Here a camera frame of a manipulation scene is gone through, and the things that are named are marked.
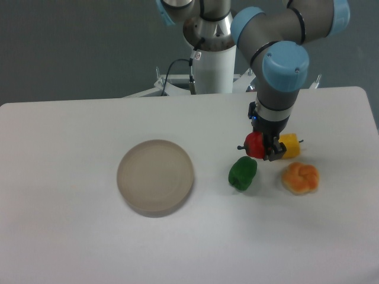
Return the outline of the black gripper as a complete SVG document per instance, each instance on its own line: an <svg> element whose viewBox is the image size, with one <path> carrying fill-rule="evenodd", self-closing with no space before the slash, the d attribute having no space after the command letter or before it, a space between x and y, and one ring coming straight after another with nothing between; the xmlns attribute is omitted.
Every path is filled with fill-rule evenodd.
<svg viewBox="0 0 379 284"><path fill-rule="evenodd" d="M281 132L287 126L290 109L274 111L266 108L259 101L249 104L248 118L253 131L263 134L264 160L270 162L283 158L287 151L283 142L279 141Z"/></svg>

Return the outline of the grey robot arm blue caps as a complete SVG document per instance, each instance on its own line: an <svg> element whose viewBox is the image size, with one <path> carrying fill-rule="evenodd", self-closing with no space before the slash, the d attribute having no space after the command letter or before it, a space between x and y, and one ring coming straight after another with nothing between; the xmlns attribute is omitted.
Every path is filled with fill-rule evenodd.
<svg viewBox="0 0 379 284"><path fill-rule="evenodd" d="M248 144L248 155L269 161L285 154L280 133L287 125L304 84L309 55L304 44L343 31L349 23L347 1L285 1L285 10L268 15L257 7L238 13L230 1L157 1L168 24L183 24L192 49L191 93L231 92L239 51L256 78L256 99L248 117L262 145Z"/></svg>

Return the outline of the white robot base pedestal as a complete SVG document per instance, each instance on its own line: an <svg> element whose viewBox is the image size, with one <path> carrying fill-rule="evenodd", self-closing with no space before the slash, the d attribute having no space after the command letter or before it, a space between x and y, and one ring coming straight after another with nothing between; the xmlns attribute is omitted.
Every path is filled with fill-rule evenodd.
<svg viewBox="0 0 379 284"><path fill-rule="evenodd" d="M190 58L197 94L232 92L236 57L230 29L232 21L229 13L219 21L194 17L183 24L184 39L192 50Z"/></svg>

